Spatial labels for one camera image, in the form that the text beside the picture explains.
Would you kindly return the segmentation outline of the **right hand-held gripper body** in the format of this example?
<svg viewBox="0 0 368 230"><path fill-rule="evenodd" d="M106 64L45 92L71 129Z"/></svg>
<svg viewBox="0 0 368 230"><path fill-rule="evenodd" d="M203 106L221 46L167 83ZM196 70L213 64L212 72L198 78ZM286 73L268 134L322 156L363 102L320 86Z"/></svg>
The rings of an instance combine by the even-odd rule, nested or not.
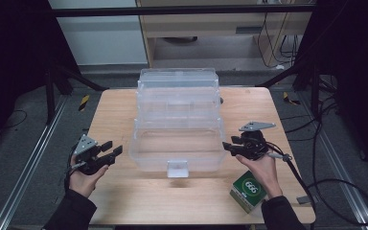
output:
<svg viewBox="0 0 368 230"><path fill-rule="evenodd" d="M250 160L258 160L268 151L262 130L276 127L274 123L251 121L241 126L241 152L240 155Z"/></svg>

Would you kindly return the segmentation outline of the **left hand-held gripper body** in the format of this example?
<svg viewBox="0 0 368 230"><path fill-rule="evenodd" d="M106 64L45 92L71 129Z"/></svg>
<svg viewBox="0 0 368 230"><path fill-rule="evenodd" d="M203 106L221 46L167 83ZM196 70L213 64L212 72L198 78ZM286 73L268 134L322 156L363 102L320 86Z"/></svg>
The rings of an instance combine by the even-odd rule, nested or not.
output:
<svg viewBox="0 0 368 230"><path fill-rule="evenodd" d="M100 152L102 152L101 145L98 145L97 141L83 134L73 152L76 156L76 164L72 168L78 169L86 175L92 175L102 166L110 166L112 160L107 158L108 154L99 157L98 154Z"/></svg>

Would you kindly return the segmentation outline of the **green and white carton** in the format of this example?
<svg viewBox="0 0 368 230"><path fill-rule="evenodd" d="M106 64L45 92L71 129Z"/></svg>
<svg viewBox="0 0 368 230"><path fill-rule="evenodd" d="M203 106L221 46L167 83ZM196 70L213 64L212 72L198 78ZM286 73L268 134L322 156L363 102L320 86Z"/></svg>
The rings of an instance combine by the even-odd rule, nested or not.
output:
<svg viewBox="0 0 368 230"><path fill-rule="evenodd" d="M265 199L266 190L253 173L247 171L232 183L229 194L246 213L250 213Z"/></svg>

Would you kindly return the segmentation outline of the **clear plastic storage box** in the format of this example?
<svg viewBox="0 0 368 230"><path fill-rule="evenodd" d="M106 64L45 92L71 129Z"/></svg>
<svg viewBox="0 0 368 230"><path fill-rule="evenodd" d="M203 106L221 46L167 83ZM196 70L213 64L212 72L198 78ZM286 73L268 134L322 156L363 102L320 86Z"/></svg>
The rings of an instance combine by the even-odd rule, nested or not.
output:
<svg viewBox="0 0 368 230"><path fill-rule="evenodd" d="M136 104L128 154L140 170L187 177L220 167L225 130L215 69L144 69Z"/></svg>

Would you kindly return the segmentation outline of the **person's right hand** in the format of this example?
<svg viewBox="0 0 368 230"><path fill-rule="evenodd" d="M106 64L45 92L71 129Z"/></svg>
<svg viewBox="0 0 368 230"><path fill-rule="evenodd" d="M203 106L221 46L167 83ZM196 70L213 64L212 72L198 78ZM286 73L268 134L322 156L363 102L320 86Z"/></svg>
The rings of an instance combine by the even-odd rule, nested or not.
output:
<svg viewBox="0 0 368 230"><path fill-rule="evenodd" d="M253 161L237 154L236 159L253 173L258 182L266 190L269 199L283 194L278 182L276 164L273 158L263 156L259 160Z"/></svg>

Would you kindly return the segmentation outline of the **person's left hand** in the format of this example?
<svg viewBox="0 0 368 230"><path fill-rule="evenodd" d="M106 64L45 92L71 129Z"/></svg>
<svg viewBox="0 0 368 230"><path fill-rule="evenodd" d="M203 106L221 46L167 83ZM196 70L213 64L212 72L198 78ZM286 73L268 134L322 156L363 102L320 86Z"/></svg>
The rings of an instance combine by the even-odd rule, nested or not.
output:
<svg viewBox="0 0 368 230"><path fill-rule="evenodd" d="M102 166L92 175L86 175L79 170L70 173L69 188L76 193L89 198L96 188L97 182L103 177L109 166Z"/></svg>

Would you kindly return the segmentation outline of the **yellow black floor tape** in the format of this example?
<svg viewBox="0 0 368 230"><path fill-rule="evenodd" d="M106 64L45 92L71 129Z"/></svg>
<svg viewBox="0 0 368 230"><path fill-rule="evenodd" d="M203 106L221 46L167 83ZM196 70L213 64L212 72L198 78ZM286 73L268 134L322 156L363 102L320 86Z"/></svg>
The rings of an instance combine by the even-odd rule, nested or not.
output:
<svg viewBox="0 0 368 230"><path fill-rule="evenodd" d="M79 105L79 109L78 111L84 111L88 101L89 101L90 96L89 95L84 95L80 101L80 105Z"/></svg>
<svg viewBox="0 0 368 230"><path fill-rule="evenodd" d="M298 101L298 100L292 100L289 97L287 92L283 92L283 101L286 102L286 103L289 103L289 104L295 104L295 105L301 104L300 101Z"/></svg>

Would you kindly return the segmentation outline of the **black metal stand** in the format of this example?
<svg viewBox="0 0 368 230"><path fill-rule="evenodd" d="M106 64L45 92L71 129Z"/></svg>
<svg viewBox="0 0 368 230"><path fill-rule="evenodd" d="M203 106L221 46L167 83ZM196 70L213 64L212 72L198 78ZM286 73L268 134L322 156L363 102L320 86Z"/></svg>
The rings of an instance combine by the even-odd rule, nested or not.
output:
<svg viewBox="0 0 368 230"><path fill-rule="evenodd" d="M271 87L288 76L296 75L293 88L303 90L310 84L310 111L314 116L319 115L319 68L314 57L302 55L295 60L294 65L270 80L256 84L256 87Z"/></svg>
<svg viewBox="0 0 368 230"><path fill-rule="evenodd" d="M46 86L46 104L47 104L47 122L49 125L55 118L55 95L54 86L62 95L70 95L73 92L73 87L68 79L76 80L95 91L105 91L107 87L100 86L95 82L86 79L81 73L72 71L61 65L51 65L45 71L44 79Z"/></svg>

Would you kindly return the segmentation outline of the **grey tape piece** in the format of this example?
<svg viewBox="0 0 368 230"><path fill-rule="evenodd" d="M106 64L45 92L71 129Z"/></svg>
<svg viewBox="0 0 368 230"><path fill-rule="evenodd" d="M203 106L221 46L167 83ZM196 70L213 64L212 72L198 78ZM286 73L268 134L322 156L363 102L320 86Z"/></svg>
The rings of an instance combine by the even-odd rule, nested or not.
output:
<svg viewBox="0 0 368 230"><path fill-rule="evenodd" d="M308 204L312 202L317 203L318 198L316 195L314 196L305 195L305 196L298 196L297 201L300 205L303 205L303 204Z"/></svg>

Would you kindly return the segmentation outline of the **white cabinet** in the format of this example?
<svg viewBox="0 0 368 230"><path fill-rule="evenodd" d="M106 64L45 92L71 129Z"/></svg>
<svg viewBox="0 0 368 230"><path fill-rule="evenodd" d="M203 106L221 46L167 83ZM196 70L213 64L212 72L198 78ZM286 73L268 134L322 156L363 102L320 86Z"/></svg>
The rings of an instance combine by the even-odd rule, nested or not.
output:
<svg viewBox="0 0 368 230"><path fill-rule="evenodd" d="M53 10L129 8L135 0L49 0ZM137 16L61 17L58 23L79 66L147 64Z"/></svg>

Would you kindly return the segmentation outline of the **black curtain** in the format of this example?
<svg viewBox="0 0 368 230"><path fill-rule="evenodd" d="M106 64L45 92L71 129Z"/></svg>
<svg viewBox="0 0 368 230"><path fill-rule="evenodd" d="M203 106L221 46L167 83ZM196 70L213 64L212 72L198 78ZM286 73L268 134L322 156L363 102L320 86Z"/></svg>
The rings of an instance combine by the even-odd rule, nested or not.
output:
<svg viewBox="0 0 368 230"><path fill-rule="evenodd" d="M0 130L16 99L44 84L45 64L38 59L34 40L56 64L79 70L58 21L29 14L50 8L49 0L0 0Z"/></svg>
<svg viewBox="0 0 368 230"><path fill-rule="evenodd" d="M316 0L298 58L337 78L337 98L368 156L368 0Z"/></svg>

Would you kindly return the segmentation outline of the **light wooden desk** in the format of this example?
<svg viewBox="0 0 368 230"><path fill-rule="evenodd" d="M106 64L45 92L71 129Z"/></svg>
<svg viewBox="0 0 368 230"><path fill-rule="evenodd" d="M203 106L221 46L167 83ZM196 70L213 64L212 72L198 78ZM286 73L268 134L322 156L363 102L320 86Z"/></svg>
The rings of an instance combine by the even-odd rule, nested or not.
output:
<svg viewBox="0 0 368 230"><path fill-rule="evenodd" d="M138 7L209 5L290 5L315 0L135 0ZM311 19L310 12L258 12L181 15L142 15L143 39L149 64L153 64L156 41L162 37L253 35L264 64L278 61L282 40L302 35Z"/></svg>

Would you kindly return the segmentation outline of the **black horizontal bar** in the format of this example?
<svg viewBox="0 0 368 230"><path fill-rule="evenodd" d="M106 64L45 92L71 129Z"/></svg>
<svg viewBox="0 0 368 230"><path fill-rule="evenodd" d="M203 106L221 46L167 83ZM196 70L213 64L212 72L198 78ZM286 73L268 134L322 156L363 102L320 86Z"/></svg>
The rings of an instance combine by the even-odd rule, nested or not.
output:
<svg viewBox="0 0 368 230"><path fill-rule="evenodd" d="M98 9L58 9L46 11L55 17L84 16L131 16L131 15L175 15L175 14L216 14L216 13L258 13L258 12L313 12L315 5L211 5L211 6L171 6L139 8L98 8Z"/></svg>

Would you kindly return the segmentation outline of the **aluminium floor rail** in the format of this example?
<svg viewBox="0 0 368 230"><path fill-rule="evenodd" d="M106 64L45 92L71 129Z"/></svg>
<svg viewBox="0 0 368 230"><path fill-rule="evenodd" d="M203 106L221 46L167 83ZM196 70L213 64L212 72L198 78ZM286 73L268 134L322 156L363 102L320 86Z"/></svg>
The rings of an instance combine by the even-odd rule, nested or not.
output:
<svg viewBox="0 0 368 230"><path fill-rule="evenodd" d="M0 211L0 230L7 230L12 217L27 190L30 181L35 173L35 170L40 162L40 159L47 148L51 137L58 125L59 119L64 111L64 107L68 102L68 96L60 96L55 107L55 114L52 120L44 127L42 133L37 140L34 149L19 175L11 193L5 202L5 205Z"/></svg>
<svg viewBox="0 0 368 230"><path fill-rule="evenodd" d="M312 187L316 191L318 199L336 216L339 218L351 223L352 225L358 226L361 230L368 230L368 195L363 192L357 185L353 183L351 176L346 171L345 167L342 165L340 159L336 155L334 147L329 139L327 133L322 129L322 113L319 110L319 115L314 116L311 113L311 106L309 105L309 98L304 93L298 92L297 96L301 100L303 107L306 109L309 117L311 118L311 125L314 128L314 137L312 142ZM334 178L324 178L317 179L315 166L315 158L316 158L316 148L320 146L322 149L322 153L327 157L328 162L330 164L330 169L334 174ZM321 190L319 189L319 185L325 183L334 183L337 184L349 206L352 209L352 212L355 216L354 219L348 219L342 216L335 208L331 205L330 201L327 201Z"/></svg>

